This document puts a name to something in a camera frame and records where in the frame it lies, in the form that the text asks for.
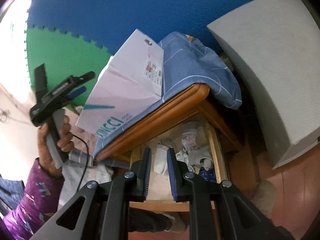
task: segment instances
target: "purple sleeve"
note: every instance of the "purple sleeve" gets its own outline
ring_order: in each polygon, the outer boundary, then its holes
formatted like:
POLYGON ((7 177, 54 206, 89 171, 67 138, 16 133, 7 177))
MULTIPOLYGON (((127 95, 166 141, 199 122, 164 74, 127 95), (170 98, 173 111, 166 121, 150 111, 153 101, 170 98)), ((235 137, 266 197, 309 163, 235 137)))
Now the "purple sleeve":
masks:
POLYGON ((3 219, 16 240, 28 240, 57 211, 63 182, 63 177, 51 178, 35 160, 24 197, 3 219))

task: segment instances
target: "open drawer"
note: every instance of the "open drawer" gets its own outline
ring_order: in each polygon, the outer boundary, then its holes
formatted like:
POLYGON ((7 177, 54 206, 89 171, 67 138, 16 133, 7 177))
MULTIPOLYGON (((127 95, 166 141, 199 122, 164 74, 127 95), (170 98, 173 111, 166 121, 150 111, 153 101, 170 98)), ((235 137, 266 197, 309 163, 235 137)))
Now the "open drawer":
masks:
MULTIPOLYGON (((204 117, 196 115, 190 117, 186 122, 197 121, 198 125, 198 135, 197 144, 200 147, 205 145, 210 145, 214 170, 217 178, 217 183, 220 183, 224 179, 228 179, 228 174, 226 170, 226 165, 223 157, 223 153, 219 143, 219 136, 212 125, 210 125, 204 117)), ((175 212, 185 212, 189 211, 189 203, 176 203, 173 201, 171 195, 169 176, 161 175, 154 172, 154 159, 157 144, 161 139, 169 139, 172 141, 176 147, 177 152, 183 148, 181 144, 181 135, 183 133, 183 128, 181 124, 178 124, 174 128, 168 130, 167 132, 149 140, 148 142, 134 148, 131 154, 131 164, 140 160, 142 157, 143 149, 149 147, 152 153, 152 163, 151 163, 151 173, 149 181, 149 189, 147 200, 143 203, 131 202, 130 206, 139 209, 151 210, 151 211, 175 211, 175 212)))

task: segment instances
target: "blue foam mat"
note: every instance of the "blue foam mat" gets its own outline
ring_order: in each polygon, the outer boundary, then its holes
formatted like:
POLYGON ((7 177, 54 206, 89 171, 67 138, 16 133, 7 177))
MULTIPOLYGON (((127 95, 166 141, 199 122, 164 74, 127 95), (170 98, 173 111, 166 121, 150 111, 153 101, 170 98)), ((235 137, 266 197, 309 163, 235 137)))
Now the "blue foam mat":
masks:
POLYGON ((32 0, 28 28, 48 27, 83 35, 115 53, 135 29, 159 42, 187 33, 215 51, 206 25, 252 0, 32 0))

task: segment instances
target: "blue striped cloth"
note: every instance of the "blue striped cloth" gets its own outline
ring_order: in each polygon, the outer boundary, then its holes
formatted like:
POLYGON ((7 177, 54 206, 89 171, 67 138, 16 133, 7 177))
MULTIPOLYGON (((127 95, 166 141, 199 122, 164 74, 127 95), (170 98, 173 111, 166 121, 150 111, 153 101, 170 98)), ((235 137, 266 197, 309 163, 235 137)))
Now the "blue striped cloth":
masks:
POLYGON ((159 44, 164 49, 162 98, 108 137, 99 138, 94 156, 129 127, 194 83, 208 85, 214 97, 228 108, 238 109, 241 106, 237 80, 212 49, 198 39, 178 32, 170 33, 159 44))

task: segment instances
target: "green foam mat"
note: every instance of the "green foam mat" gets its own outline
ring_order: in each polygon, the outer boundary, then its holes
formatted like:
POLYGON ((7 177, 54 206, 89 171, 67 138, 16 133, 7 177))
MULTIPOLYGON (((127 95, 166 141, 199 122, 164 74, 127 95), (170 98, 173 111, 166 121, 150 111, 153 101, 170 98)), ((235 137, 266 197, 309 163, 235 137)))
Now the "green foam mat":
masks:
POLYGON ((96 77, 87 82, 87 91, 73 100, 76 105, 84 105, 98 75, 111 56, 105 47, 97 48, 94 42, 86 42, 83 37, 73 37, 48 29, 27 29, 27 54, 31 85, 35 85, 34 69, 45 63, 48 89, 57 86, 68 76, 81 76, 94 71, 96 77))

